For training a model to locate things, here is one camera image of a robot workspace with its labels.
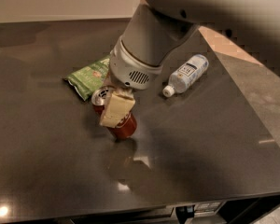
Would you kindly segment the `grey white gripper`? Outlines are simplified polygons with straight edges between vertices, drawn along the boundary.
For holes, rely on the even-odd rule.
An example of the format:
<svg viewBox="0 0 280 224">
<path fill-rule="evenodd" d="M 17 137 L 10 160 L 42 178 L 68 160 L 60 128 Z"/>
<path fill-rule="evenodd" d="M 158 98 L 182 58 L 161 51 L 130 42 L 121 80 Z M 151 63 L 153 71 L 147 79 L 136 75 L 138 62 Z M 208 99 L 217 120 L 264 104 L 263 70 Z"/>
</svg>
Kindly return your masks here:
<svg viewBox="0 0 280 224">
<path fill-rule="evenodd" d="M 129 89 L 114 89 L 105 99 L 105 109 L 100 124 L 115 128 L 133 109 L 134 90 L 146 90 L 161 73 L 161 66 L 153 67 L 134 58 L 124 47 L 120 37 L 110 53 L 109 73 L 116 86 Z"/>
</svg>

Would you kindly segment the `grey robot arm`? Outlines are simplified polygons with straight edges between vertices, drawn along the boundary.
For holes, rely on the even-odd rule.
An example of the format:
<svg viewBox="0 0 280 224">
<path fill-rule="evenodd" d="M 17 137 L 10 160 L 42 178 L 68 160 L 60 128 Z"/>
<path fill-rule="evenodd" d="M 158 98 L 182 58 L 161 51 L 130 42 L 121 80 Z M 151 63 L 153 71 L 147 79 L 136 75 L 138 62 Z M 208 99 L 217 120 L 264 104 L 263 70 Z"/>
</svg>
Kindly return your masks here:
<svg viewBox="0 0 280 224">
<path fill-rule="evenodd" d="M 111 51 L 116 87 L 100 124 L 115 127 L 132 110 L 164 60 L 200 26 L 221 32 L 280 76 L 280 0 L 144 0 Z"/>
</svg>

